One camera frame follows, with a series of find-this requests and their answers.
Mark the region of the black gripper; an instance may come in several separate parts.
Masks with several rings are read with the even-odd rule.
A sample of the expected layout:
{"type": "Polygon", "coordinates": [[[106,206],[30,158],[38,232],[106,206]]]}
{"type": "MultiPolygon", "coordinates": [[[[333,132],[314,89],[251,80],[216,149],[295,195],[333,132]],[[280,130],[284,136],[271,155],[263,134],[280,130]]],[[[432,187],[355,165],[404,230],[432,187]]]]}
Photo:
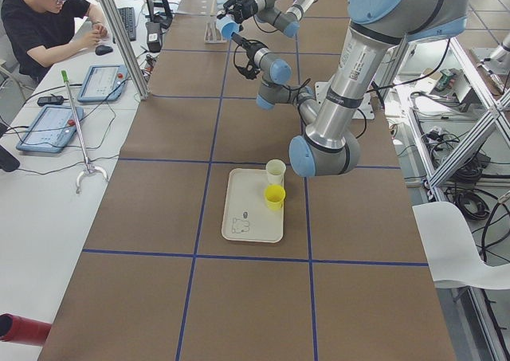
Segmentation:
{"type": "Polygon", "coordinates": [[[222,4],[223,10],[217,14],[217,19],[228,18],[235,22],[243,22],[257,13],[257,3],[255,0],[226,0],[222,4]]]}
{"type": "Polygon", "coordinates": [[[261,49],[267,49],[267,45],[258,40],[248,40],[238,33],[232,33],[231,35],[232,41],[234,41],[239,47],[242,47],[246,51],[246,55],[250,61],[252,61],[255,65],[256,54],[261,49]]]}

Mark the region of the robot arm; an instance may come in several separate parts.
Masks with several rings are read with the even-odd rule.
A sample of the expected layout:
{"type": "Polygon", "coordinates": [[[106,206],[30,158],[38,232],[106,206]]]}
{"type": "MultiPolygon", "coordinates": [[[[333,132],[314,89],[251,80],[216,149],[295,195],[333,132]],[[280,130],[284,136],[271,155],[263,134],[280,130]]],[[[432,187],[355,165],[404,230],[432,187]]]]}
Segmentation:
{"type": "Polygon", "coordinates": [[[294,0],[286,10],[277,7],[279,0],[226,0],[218,12],[216,29],[229,40],[240,33],[243,22],[255,18],[282,32],[286,37],[295,37],[300,21],[306,11],[318,0],[294,0]]]}
{"type": "Polygon", "coordinates": [[[322,101],[305,85],[289,86],[289,65],[265,44],[241,36],[242,23],[254,18],[294,37],[316,2],[296,0],[281,11],[277,0],[227,0],[216,21],[221,35],[246,51],[250,70],[245,76],[261,77],[257,104],[265,109],[291,104],[299,112],[304,132],[292,139],[288,155],[301,177],[340,175],[357,165],[359,143],[349,126],[386,52],[402,40],[457,36],[466,26],[469,0],[348,0],[350,23],[339,66],[322,101]]]}

